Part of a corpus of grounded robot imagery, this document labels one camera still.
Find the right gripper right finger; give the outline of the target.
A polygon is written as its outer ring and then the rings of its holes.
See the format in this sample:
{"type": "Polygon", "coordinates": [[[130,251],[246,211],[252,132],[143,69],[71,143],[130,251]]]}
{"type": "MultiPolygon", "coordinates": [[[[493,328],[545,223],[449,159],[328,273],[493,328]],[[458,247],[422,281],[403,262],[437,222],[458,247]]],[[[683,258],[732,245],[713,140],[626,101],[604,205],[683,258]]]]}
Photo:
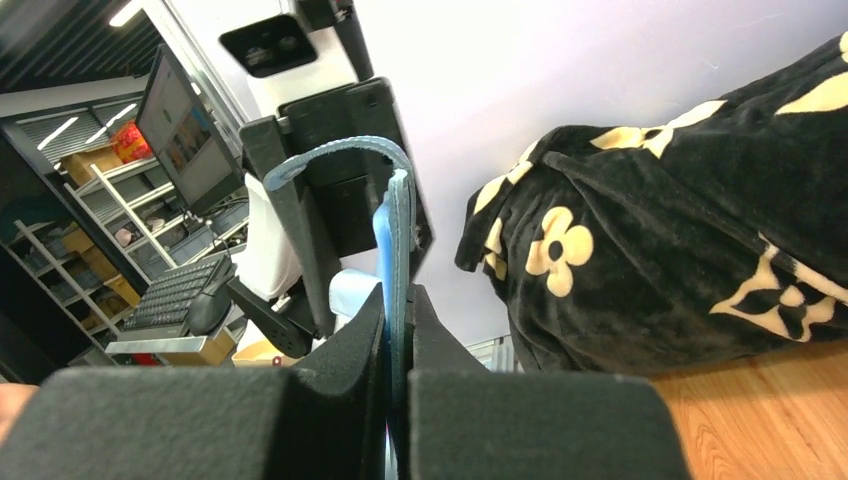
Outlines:
{"type": "Polygon", "coordinates": [[[408,479],[686,479],[668,407],[645,379],[494,373],[409,292],[408,479]]]}

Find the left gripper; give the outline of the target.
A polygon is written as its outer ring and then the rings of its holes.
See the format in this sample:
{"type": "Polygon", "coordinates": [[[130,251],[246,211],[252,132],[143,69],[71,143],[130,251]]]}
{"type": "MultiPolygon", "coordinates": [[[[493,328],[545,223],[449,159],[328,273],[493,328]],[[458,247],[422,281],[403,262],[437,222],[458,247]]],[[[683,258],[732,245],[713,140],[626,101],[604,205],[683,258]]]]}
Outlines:
{"type": "Polygon", "coordinates": [[[378,153],[344,150],[311,161],[275,192],[267,192],[263,180],[294,154],[334,140],[372,135],[405,147],[404,129],[384,77],[282,105],[278,113],[288,120],[285,136],[273,115],[239,130],[249,171],[244,176],[248,237],[238,255],[238,279],[263,301],[301,281],[315,335],[325,338],[336,327],[329,282],[339,259],[376,247],[372,216],[387,191],[392,162],[378,153]]]}

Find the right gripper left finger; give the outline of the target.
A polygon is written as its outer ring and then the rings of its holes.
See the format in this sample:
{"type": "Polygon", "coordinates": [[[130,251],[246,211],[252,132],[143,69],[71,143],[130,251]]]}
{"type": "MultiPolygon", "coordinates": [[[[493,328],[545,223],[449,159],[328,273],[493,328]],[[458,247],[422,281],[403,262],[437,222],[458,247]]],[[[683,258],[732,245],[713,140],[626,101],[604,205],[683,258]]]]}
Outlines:
{"type": "Polygon", "coordinates": [[[383,299],[291,367],[79,367],[1,448],[5,479],[380,479],[383,299]]]}

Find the blue leather card holder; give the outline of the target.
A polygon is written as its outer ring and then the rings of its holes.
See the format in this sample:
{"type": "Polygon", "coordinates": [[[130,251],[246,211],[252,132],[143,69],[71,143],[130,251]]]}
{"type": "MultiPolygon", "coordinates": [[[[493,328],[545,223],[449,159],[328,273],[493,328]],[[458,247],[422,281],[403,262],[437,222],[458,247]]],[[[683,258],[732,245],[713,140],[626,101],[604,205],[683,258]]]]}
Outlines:
{"type": "Polygon", "coordinates": [[[378,153],[388,158],[393,165],[384,200],[372,217],[372,229],[379,252],[377,271],[383,291],[391,399],[392,404],[398,407],[406,391],[405,316],[416,219],[413,206],[415,186],[410,159],[398,144],[388,138],[372,135],[348,137],[325,143],[284,161],[265,175],[263,185],[267,192],[275,192],[303,172],[311,161],[352,149],[378,153]]]}

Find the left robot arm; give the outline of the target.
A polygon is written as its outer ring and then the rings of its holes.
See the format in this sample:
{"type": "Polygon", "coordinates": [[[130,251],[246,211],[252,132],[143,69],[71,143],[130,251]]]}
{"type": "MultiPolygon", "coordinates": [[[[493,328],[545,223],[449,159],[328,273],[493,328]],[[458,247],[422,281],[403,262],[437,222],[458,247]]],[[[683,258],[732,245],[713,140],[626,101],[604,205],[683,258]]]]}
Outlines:
{"type": "Polygon", "coordinates": [[[300,357],[315,338],[332,334],[330,281],[343,258],[376,248],[372,216],[388,191],[394,165],[374,150],[330,152],[307,164],[282,189],[263,180],[277,166],[311,148],[344,138],[375,136],[405,146],[389,81],[378,77],[338,86],[288,103],[239,130],[248,171],[248,237],[234,262],[240,282],[232,299],[244,312],[291,295],[292,320],[268,312],[261,329],[285,333],[282,345],[300,357]]]}

